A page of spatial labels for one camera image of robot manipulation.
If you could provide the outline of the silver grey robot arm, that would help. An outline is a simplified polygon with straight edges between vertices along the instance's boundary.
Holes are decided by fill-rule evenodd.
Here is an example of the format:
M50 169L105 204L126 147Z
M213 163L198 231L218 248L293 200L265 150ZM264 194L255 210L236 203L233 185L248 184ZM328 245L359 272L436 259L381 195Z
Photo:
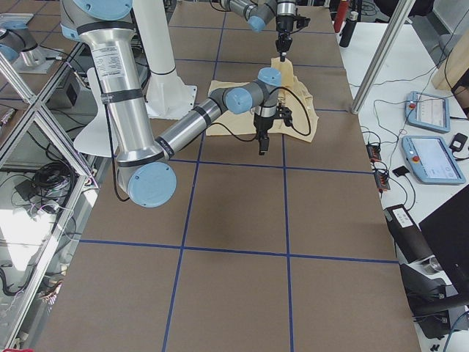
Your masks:
M269 0L262 4L243 0L219 1L223 10L238 14L244 18L251 30L261 32L273 19L276 20L276 50L281 62L286 61L287 53L292 44L291 35L294 32L294 23L298 19L298 10L295 1Z
M221 115L257 110L276 116L281 72L267 67L252 82L213 90L196 104L196 88L177 74L162 1L62 1L62 32L91 51L105 109L118 191L145 208L166 203L177 178L169 159Z

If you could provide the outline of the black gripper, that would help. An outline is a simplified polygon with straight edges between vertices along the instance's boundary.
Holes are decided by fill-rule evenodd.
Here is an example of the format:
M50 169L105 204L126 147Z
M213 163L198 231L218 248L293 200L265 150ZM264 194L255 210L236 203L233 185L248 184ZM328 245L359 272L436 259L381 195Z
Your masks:
M292 39L288 37L293 32L294 20L295 16L293 14L276 16L276 31L278 33L276 50L281 62L285 61L292 44Z
M254 127L256 128L256 140L259 144L259 155L264 155L269 150L270 138L268 131L273 127L274 116L263 117L254 115Z

